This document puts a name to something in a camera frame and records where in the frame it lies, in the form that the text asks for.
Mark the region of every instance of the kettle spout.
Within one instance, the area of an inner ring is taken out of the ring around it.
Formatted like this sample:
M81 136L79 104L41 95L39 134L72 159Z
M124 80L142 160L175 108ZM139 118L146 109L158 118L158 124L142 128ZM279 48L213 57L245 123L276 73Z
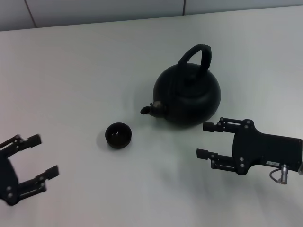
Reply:
M153 117L164 117L165 106L160 101L155 101L151 103L151 106L143 107L140 111L141 114L149 114Z

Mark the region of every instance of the kettle handle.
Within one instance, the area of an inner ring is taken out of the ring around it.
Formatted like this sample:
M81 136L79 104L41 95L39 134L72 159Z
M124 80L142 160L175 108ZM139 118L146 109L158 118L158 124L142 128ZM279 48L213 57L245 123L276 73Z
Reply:
M212 49L210 46L203 44L198 44L187 51L179 60L178 66L186 65L189 59L191 59L198 51L202 51L200 70L207 70L210 67L210 62L212 61Z

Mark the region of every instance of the black kettle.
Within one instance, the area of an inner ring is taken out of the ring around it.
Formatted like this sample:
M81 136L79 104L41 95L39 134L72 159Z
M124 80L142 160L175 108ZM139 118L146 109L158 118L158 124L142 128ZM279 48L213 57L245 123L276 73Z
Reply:
M188 63L202 51L201 65ZM166 69L157 79L150 106L141 114L164 117L181 126L192 126L207 121L218 109L221 100L220 86L208 70L212 59L211 48L196 45L187 51L177 65Z

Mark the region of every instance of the white tabletop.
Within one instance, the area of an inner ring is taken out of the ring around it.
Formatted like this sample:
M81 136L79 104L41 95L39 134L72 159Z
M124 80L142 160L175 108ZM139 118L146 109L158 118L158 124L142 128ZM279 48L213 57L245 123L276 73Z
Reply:
M140 115L157 77L196 44L211 46L219 117L303 137L303 7L258 9L0 33L0 141L36 133L11 158L20 181L58 165L48 191L14 207L3 227L298 227L303 177L210 168L196 149L231 155L233 135L176 130ZM199 62L199 55L192 62ZM112 151L105 129L128 124Z

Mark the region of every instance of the label sticker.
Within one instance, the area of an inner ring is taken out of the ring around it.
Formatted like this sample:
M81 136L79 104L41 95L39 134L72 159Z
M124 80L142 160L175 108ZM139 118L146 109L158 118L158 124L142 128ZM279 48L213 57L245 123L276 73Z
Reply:
M271 166L280 166L280 163L278 163L278 162L270 162L270 161L267 161L266 164L267 164L267 165L271 165Z

